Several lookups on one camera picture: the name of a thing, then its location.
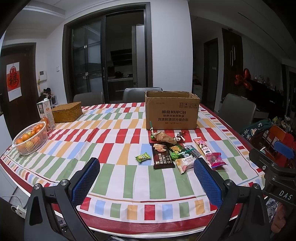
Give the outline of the magenta snack packet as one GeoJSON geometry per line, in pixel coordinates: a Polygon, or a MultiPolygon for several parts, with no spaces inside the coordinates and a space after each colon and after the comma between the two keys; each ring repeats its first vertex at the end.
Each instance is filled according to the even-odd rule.
{"type": "Polygon", "coordinates": [[[210,163],[212,169],[226,166],[227,164],[222,160],[221,153],[208,153],[206,159],[210,163]]]}

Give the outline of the pink toy story lollipop pack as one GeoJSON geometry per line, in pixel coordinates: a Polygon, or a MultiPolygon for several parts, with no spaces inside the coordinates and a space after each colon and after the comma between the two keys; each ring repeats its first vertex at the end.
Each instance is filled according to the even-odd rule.
{"type": "Polygon", "coordinates": [[[201,151],[202,155],[205,157],[206,160],[211,156],[212,152],[207,144],[202,140],[201,137],[197,137],[193,139],[195,144],[197,145],[198,149],[201,151]]]}

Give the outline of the cream denma snack packet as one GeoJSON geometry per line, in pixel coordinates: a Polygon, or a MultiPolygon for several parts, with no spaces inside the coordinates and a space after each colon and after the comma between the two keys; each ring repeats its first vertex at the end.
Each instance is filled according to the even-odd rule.
{"type": "Polygon", "coordinates": [[[194,161],[196,160],[193,156],[188,156],[185,158],[179,158],[175,160],[177,168],[181,174],[185,173],[187,170],[193,168],[194,161]]]}

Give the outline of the green cracker packet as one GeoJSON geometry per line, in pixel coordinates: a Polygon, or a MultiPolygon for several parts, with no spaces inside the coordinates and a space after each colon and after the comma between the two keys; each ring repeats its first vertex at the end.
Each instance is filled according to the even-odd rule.
{"type": "Polygon", "coordinates": [[[169,147],[169,152],[170,152],[170,156],[171,156],[172,160],[175,160],[174,159],[174,154],[175,153],[180,153],[182,151],[186,151],[186,149],[180,144],[169,147]]]}

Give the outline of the shiny foil candy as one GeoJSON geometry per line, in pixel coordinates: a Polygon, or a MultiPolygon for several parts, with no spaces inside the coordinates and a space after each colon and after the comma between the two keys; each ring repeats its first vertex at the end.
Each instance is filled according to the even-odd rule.
{"type": "Polygon", "coordinates": [[[185,135],[186,135],[186,132],[185,131],[178,132],[178,134],[176,135],[176,137],[183,138],[185,135]]]}

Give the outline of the green lollipop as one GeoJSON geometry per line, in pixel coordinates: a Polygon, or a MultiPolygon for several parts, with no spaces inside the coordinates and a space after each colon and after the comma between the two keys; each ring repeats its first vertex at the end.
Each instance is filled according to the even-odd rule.
{"type": "Polygon", "coordinates": [[[182,151],[180,153],[175,153],[174,154],[174,159],[176,160],[176,159],[184,158],[184,157],[187,157],[187,156],[191,155],[191,150],[192,149],[182,151]]]}
{"type": "Polygon", "coordinates": [[[150,124],[150,131],[151,131],[151,140],[152,141],[155,141],[156,140],[156,138],[155,138],[155,136],[154,136],[154,129],[153,129],[153,126],[152,126],[152,122],[150,121],[149,122],[149,124],[150,124]]]}

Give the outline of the red white snack packet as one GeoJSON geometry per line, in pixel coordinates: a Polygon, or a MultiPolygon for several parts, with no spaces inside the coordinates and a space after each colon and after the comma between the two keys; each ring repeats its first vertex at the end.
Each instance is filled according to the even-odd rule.
{"type": "Polygon", "coordinates": [[[185,142],[185,138],[183,136],[180,136],[180,135],[175,136],[174,140],[176,142],[182,142],[182,143],[185,142]]]}

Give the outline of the dark brown cracker packet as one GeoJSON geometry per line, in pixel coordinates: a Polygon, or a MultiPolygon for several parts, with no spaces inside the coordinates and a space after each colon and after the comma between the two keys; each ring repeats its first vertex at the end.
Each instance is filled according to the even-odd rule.
{"type": "Polygon", "coordinates": [[[175,168],[175,164],[171,159],[169,149],[164,144],[152,144],[152,155],[154,161],[154,169],[175,168]]]}

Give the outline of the tan fortune biscuit bag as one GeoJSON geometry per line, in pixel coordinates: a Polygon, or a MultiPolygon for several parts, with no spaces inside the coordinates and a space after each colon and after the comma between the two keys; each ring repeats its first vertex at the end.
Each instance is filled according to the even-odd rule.
{"type": "Polygon", "coordinates": [[[155,134],[153,134],[153,136],[157,142],[169,143],[173,145],[177,144],[177,141],[173,137],[166,134],[164,131],[158,131],[155,134]]]}

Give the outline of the green durian candy packet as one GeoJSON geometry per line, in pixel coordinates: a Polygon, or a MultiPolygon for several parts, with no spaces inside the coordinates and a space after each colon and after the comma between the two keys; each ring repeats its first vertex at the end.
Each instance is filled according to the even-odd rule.
{"type": "Polygon", "coordinates": [[[141,164],[144,161],[150,160],[151,157],[150,157],[150,155],[147,152],[145,152],[143,154],[140,154],[140,155],[136,156],[135,159],[137,160],[137,162],[139,164],[141,164]]]}

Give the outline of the brown cardboard box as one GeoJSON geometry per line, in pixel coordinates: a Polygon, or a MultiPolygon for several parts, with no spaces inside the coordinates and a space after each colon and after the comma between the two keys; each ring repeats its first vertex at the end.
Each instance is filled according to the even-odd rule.
{"type": "Polygon", "coordinates": [[[145,120],[149,130],[194,130],[200,99],[184,91],[147,91],[145,120]]]}

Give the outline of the grey chair far left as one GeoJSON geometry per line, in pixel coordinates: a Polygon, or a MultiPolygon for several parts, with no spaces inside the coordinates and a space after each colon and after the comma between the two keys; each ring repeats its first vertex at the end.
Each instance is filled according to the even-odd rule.
{"type": "Polygon", "coordinates": [[[101,91],[76,94],[73,102],[81,102],[81,106],[104,104],[104,96],[101,91]]]}

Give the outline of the grey chair far middle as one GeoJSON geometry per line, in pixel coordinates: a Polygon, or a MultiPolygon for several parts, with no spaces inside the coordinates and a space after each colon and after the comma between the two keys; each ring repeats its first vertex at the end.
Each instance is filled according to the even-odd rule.
{"type": "Polygon", "coordinates": [[[160,87],[145,87],[145,88],[126,88],[123,92],[123,102],[145,102],[145,93],[147,91],[162,91],[160,87]]]}

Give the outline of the black glass sliding door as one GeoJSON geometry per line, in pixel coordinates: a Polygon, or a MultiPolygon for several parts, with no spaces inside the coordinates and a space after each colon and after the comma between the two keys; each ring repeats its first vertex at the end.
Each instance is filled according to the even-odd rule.
{"type": "Polygon", "coordinates": [[[152,87],[151,4],[113,6],[65,24],[62,63],[67,102],[100,92],[117,103],[127,88],[152,87]]]}

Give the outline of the white wall intercom panel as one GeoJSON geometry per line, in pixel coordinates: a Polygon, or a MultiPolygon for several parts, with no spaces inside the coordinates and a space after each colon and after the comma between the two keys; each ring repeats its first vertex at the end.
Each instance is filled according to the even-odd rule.
{"type": "Polygon", "coordinates": [[[42,70],[39,72],[39,80],[42,81],[46,81],[47,80],[47,73],[45,70],[42,70]]]}

